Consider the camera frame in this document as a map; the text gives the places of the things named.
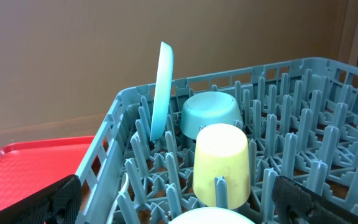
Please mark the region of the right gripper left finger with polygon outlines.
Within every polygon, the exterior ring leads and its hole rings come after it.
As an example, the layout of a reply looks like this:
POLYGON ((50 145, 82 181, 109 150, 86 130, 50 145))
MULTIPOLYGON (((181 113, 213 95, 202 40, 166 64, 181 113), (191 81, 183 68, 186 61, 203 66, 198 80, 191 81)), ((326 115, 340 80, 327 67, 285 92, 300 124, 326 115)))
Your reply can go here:
POLYGON ((0 224, 74 224, 82 202, 81 181, 68 175, 0 211, 0 224))

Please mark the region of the light blue bowl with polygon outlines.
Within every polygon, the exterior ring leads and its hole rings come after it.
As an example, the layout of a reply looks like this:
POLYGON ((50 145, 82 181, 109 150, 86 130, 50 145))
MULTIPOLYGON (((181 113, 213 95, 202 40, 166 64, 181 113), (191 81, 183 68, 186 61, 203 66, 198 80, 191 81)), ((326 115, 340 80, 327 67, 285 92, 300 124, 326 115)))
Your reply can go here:
POLYGON ((182 213, 169 224, 254 224, 254 222, 232 210, 203 207, 182 213))

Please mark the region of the yellow plastic cup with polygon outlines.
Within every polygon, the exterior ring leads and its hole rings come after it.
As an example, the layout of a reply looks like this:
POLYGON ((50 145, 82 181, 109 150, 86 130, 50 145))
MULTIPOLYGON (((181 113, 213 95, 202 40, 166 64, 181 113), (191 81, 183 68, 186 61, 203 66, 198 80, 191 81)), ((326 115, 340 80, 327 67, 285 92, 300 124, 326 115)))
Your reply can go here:
POLYGON ((231 124, 212 124, 197 135, 193 191, 209 207, 216 206, 215 178, 224 177, 229 209, 246 203, 250 195, 248 140, 231 124))

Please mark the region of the mint green bowl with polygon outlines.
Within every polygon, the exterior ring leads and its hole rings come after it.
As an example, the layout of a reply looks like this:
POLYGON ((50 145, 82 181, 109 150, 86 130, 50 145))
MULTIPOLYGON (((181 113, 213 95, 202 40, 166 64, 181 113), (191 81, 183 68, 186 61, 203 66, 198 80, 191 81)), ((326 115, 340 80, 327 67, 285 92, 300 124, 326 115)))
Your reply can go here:
POLYGON ((211 124, 234 124, 242 120, 237 100, 228 93, 208 91, 188 98, 182 108, 180 129, 190 139, 196 139, 200 127, 211 124))

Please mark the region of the light blue plate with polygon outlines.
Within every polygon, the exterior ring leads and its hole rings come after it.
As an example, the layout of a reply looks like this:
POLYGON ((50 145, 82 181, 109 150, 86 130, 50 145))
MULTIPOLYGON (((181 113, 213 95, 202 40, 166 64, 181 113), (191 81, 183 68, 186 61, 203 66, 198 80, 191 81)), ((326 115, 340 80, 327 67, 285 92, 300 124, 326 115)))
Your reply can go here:
POLYGON ((150 127, 151 141, 161 138, 165 130, 172 88, 173 63, 172 47, 161 42, 150 127))

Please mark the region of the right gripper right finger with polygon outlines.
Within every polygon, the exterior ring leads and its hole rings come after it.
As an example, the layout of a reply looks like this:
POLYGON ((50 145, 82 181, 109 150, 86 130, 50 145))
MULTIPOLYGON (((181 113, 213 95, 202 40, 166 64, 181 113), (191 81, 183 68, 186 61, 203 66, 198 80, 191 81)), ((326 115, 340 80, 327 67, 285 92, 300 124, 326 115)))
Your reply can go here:
POLYGON ((284 176, 275 178, 272 200, 281 224, 358 224, 358 215, 284 176))

